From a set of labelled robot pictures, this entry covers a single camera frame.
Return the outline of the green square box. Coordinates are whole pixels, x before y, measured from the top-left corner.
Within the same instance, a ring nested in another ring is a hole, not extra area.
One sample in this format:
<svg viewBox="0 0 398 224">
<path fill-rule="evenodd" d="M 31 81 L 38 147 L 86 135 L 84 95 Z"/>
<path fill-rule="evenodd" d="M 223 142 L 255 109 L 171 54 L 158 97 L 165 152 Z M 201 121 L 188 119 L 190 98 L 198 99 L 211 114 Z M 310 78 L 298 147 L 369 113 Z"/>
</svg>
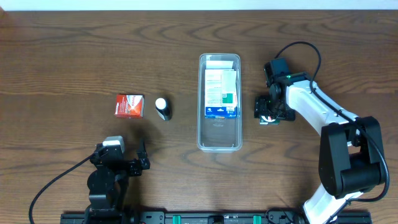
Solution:
<svg viewBox="0 0 398 224">
<path fill-rule="evenodd" d="M 259 118 L 260 125 L 278 125 L 279 123 L 278 119 L 272 119 L 270 116 L 261 116 Z"/>
</svg>

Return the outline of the white green medicine box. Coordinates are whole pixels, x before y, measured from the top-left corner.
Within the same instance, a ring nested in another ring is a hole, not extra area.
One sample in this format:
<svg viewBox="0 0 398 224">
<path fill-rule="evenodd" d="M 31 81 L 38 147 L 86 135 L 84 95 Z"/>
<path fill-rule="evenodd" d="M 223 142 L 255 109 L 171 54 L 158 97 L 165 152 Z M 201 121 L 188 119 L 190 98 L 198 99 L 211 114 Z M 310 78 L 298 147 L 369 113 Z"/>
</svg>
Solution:
<svg viewBox="0 0 398 224">
<path fill-rule="evenodd" d="M 236 71 L 223 70 L 221 74 L 221 103 L 223 106 L 237 105 Z"/>
</svg>

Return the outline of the blue medicine box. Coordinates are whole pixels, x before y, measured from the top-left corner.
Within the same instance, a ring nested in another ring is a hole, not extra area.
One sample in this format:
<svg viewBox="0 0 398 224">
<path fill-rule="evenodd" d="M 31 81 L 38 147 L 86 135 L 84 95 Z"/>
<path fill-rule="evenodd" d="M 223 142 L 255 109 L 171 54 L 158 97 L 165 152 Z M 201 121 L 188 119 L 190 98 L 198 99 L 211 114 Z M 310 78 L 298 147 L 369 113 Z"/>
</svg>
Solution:
<svg viewBox="0 0 398 224">
<path fill-rule="evenodd" d="M 221 103 L 221 74 L 223 69 L 205 70 L 205 117 L 206 118 L 235 118 L 238 106 L 223 106 Z"/>
</svg>

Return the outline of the red Panadol box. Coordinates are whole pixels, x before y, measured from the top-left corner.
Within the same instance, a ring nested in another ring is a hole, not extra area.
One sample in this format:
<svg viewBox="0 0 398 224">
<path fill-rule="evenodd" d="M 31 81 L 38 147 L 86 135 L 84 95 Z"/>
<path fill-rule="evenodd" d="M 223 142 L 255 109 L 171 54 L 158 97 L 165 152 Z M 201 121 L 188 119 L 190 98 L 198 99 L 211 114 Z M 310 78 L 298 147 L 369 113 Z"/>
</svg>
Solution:
<svg viewBox="0 0 398 224">
<path fill-rule="evenodd" d="M 116 95 L 115 116 L 118 118 L 142 118 L 144 115 L 143 95 Z"/>
</svg>

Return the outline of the dark bottle white cap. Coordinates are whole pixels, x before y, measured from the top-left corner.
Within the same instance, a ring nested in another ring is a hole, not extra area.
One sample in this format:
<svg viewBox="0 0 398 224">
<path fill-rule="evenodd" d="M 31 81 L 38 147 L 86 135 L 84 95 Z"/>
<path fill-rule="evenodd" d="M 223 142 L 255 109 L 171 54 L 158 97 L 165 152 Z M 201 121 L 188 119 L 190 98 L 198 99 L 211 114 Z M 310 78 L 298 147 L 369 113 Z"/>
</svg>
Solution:
<svg viewBox="0 0 398 224">
<path fill-rule="evenodd" d="M 169 103 L 165 98 L 158 98 L 155 101 L 155 108 L 158 115 L 164 121 L 170 121 L 172 118 L 172 111 L 170 109 Z"/>
</svg>

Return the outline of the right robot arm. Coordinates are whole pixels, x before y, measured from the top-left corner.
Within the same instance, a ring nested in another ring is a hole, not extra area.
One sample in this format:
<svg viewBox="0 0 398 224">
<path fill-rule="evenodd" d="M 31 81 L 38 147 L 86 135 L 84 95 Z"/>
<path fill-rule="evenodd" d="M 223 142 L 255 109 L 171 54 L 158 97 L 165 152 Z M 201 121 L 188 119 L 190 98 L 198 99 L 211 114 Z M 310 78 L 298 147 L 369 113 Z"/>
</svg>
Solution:
<svg viewBox="0 0 398 224">
<path fill-rule="evenodd" d="M 359 223 L 367 215 L 344 215 L 351 202 L 364 202 L 362 195 L 383 185 L 382 199 L 390 177 L 382 146 L 381 127 L 372 116 L 361 118 L 346 111 L 324 92 L 307 72 L 292 73 L 284 58 L 264 66 L 269 93 L 258 96 L 254 116 L 262 125 L 294 121 L 300 114 L 320 135 L 318 173 L 320 186 L 302 205 L 302 211 L 287 215 L 290 223 Z"/>
</svg>

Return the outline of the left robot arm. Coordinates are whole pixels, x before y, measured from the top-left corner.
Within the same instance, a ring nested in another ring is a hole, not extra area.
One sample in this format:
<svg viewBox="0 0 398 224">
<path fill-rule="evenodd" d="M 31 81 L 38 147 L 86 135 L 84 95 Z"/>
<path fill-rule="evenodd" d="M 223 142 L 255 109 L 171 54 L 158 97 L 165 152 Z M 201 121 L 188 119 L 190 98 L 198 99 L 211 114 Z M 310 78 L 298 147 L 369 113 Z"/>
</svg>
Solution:
<svg viewBox="0 0 398 224">
<path fill-rule="evenodd" d="M 150 161 L 143 139 L 139 141 L 136 159 L 125 160 L 124 151 L 122 136 L 107 137 L 96 145 L 90 159 L 96 170 L 87 180 L 90 190 L 87 223 L 131 222 L 133 215 L 123 209 L 129 178 L 142 175 L 142 171 L 150 168 Z"/>
</svg>

